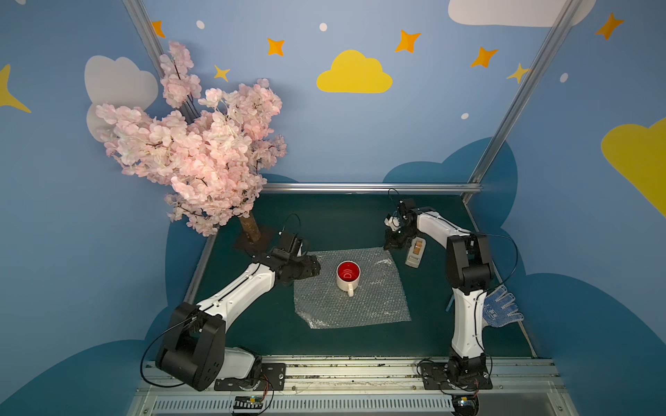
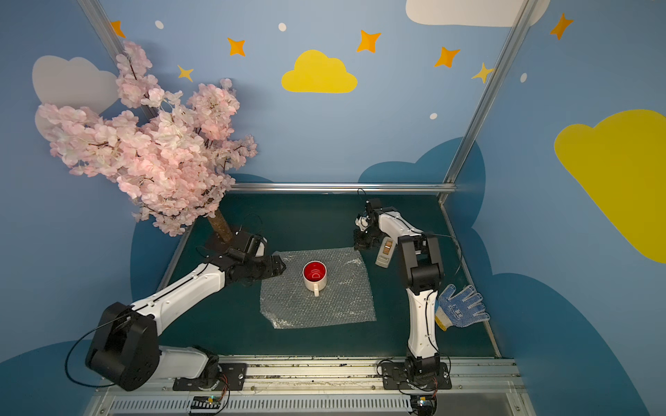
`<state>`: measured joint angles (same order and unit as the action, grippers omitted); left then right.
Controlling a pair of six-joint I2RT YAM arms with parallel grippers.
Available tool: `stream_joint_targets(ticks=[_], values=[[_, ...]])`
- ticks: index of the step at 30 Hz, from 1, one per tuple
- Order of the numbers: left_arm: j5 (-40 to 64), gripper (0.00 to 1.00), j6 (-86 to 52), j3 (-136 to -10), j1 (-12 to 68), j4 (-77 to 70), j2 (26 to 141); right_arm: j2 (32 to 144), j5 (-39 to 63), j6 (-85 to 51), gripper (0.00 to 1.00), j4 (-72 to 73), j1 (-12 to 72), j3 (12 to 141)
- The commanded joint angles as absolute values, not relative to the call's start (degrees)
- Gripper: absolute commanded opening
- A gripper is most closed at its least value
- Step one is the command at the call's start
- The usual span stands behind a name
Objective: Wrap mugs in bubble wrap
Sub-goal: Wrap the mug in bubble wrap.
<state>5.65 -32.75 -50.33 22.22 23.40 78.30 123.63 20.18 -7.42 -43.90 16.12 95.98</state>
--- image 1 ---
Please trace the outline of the clear bubble wrap sheet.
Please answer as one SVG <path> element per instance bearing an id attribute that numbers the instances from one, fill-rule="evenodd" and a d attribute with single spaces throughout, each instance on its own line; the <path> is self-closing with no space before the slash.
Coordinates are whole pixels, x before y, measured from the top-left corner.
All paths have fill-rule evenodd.
<path id="1" fill-rule="evenodd" d="M 316 277 L 294 284 L 296 313 L 311 329 L 344 329 L 394 322 L 411 316 L 397 266 L 381 247 L 315 251 Z"/>

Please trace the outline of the white mug red inside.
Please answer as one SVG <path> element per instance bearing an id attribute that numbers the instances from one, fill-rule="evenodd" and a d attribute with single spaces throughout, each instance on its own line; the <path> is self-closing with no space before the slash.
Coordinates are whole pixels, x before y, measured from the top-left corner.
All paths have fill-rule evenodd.
<path id="1" fill-rule="evenodd" d="M 336 286 L 349 297 L 355 296 L 361 275 L 361 269 L 356 262 L 343 261 L 336 268 Z"/>

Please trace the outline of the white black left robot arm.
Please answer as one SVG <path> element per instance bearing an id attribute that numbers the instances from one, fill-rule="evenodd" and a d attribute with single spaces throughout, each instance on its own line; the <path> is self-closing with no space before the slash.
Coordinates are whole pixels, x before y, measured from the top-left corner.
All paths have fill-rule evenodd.
<path id="1" fill-rule="evenodd" d="M 289 284 L 316 277 L 320 270 L 314 255 L 262 256 L 221 291 L 175 309 L 161 336 L 155 366 L 197 391 L 227 379 L 255 387 L 261 377 L 261 358 L 242 348 L 227 347 L 228 329 L 276 282 Z"/>

